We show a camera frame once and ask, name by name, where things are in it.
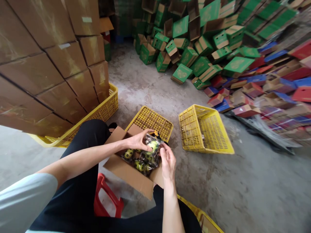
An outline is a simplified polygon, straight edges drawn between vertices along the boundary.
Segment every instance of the upside-down yellow crate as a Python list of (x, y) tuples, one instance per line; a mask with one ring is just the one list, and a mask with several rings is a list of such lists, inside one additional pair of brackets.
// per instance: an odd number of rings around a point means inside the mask
[(70, 130), (64, 133), (63, 136), (59, 138), (53, 138), (48, 136), (42, 137), (33, 134), (29, 135), (43, 147), (67, 148), (83, 122), (92, 119), (100, 119), (106, 122), (118, 110), (118, 88), (111, 83), (109, 83), (109, 85), (110, 96), (102, 103), (100, 103), (92, 112), (87, 114), (75, 126), (73, 126)]
[(217, 110), (192, 105), (179, 114), (182, 147), (201, 153), (234, 154)]
[(141, 129), (150, 128), (156, 130), (160, 134), (161, 139), (166, 142), (168, 142), (174, 128), (173, 123), (147, 106), (142, 106), (125, 131), (127, 131), (132, 124), (139, 126)]

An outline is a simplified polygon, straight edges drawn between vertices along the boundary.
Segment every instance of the stacked cardboard box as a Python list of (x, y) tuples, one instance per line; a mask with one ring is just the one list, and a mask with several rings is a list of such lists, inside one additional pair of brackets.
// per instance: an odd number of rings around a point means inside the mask
[(0, 124), (57, 138), (109, 97), (96, 0), (1, 0), (0, 15)]

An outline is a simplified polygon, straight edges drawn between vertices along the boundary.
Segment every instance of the concrete floor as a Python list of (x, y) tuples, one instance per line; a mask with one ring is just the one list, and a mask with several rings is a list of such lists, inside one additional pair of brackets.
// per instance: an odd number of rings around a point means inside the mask
[[(200, 154), (181, 146), (178, 114), (206, 106), (208, 97), (187, 80), (170, 79), (144, 65), (132, 44), (111, 51), (110, 81), (119, 88), (119, 109), (108, 123), (122, 128), (146, 105), (174, 124), (169, 144), (177, 159), (176, 186), (182, 197), (207, 212), (225, 232), (308, 232), (311, 217), (311, 159), (307, 153), (287, 156), (247, 133), (239, 122), (222, 117), (235, 155)], [(0, 190), (57, 160), (64, 149), (42, 148), (18, 130), (0, 127)], [(102, 168), (109, 184), (123, 197), (124, 217), (154, 206), (129, 185)]]

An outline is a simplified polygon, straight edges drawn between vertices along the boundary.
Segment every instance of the folded cardboard box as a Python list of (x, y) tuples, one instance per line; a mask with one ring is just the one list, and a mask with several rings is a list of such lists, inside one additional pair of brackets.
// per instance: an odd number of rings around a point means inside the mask
[(1, 34), (6, 38), (1, 40), (0, 64), (41, 53), (38, 45), (6, 1), (0, 1), (0, 21)]
[[(141, 133), (142, 131), (143, 130), (135, 124), (133, 124), (127, 132), (118, 126), (107, 139), (105, 144), (132, 137)], [(108, 161), (104, 164), (104, 168), (115, 174), (120, 179), (124, 180), (127, 184), (151, 200), (153, 196), (154, 182), (160, 187), (164, 187), (164, 181), (162, 177), (162, 163), (160, 163), (158, 168), (151, 171), (151, 174), (148, 178), (141, 174), (136, 168), (124, 161), (121, 158), (121, 155), (122, 151), (111, 155)]]
[(61, 1), (9, 0), (8, 3), (41, 48), (75, 40), (68, 15)]
[(77, 41), (56, 45), (45, 50), (63, 78), (86, 69), (86, 63)]
[(181, 55), (180, 63), (190, 67), (198, 56), (199, 55), (192, 47), (187, 47)]
[(0, 73), (31, 95), (37, 95), (64, 81), (45, 53), (1, 65)]
[(109, 97), (109, 72), (108, 62), (103, 61), (101, 63), (92, 65), (88, 68), (95, 84), (96, 94), (98, 100), (102, 103)]
[(165, 72), (170, 62), (171, 59), (169, 58), (168, 53), (160, 52), (155, 63), (157, 71), (161, 73)]
[(238, 108), (233, 109), (233, 112), (236, 116), (248, 118), (257, 114), (260, 114), (260, 110), (257, 107), (252, 105), (244, 105)]
[(104, 39), (102, 35), (79, 38), (87, 66), (105, 60)]
[(65, 0), (74, 32), (78, 36), (100, 34), (98, 1), (73, 2)]

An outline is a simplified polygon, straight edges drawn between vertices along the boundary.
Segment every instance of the open cardboard box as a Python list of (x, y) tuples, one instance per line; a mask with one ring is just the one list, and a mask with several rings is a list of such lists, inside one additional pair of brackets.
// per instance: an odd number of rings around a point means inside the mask
[[(130, 138), (133, 135), (141, 133), (142, 131), (143, 130), (135, 124), (133, 124), (127, 132), (118, 126), (107, 139), (105, 144)], [(120, 157), (124, 152), (125, 150), (111, 155), (109, 160), (105, 163), (104, 168), (111, 171), (117, 177), (124, 180), (134, 189), (151, 200), (153, 196), (153, 183), (155, 182), (160, 187), (164, 187), (164, 181), (162, 177), (162, 163), (160, 162), (159, 167), (152, 170), (148, 178)]]

